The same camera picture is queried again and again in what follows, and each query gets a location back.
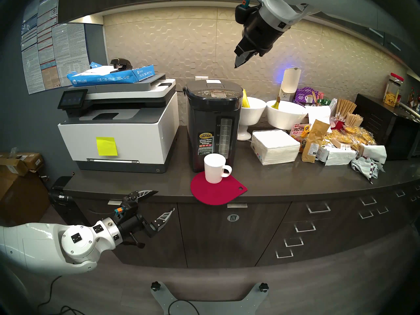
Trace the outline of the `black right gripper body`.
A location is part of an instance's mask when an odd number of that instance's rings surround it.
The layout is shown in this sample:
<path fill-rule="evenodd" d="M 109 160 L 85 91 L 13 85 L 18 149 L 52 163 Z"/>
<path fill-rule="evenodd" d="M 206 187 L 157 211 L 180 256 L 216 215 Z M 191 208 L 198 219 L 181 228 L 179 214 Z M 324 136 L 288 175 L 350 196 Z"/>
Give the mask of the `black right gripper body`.
<path fill-rule="evenodd" d="M 251 10 L 244 24 L 242 43 L 250 45 L 251 52 L 257 52 L 258 55 L 263 56 L 272 49 L 283 32 L 269 25 L 261 17 L 258 9 Z"/>

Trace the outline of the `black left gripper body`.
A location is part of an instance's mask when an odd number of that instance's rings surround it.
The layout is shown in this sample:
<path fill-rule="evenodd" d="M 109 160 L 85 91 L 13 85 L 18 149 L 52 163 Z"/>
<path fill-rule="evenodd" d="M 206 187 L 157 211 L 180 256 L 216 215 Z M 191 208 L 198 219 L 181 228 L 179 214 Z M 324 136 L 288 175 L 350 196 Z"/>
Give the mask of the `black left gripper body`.
<path fill-rule="evenodd" d="M 141 215 L 119 215 L 118 230 L 121 234 L 122 243 L 141 243 L 135 237 L 136 232 L 144 231 L 150 238 L 157 234 L 157 228 L 149 224 Z"/>

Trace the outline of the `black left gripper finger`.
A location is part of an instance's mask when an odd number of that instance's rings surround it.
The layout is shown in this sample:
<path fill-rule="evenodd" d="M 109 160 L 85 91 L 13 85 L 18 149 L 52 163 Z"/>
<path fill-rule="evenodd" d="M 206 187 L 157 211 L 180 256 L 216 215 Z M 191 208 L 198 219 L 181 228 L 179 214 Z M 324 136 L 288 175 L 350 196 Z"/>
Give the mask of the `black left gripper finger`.
<path fill-rule="evenodd" d="M 157 193 L 158 191 L 155 190 L 134 191 L 127 195 L 127 200 L 140 203 L 141 201 L 146 200 Z"/>
<path fill-rule="evenodd" d="M 166 223 L 169 221 L 171 215 L 175 211 L 175 208 L 171 208 L 169 211 L 164 212 L 158 218 L 151 222 L 151 228 L 154 232 L 159 232 L 161 229 L 164 228 Z"/>

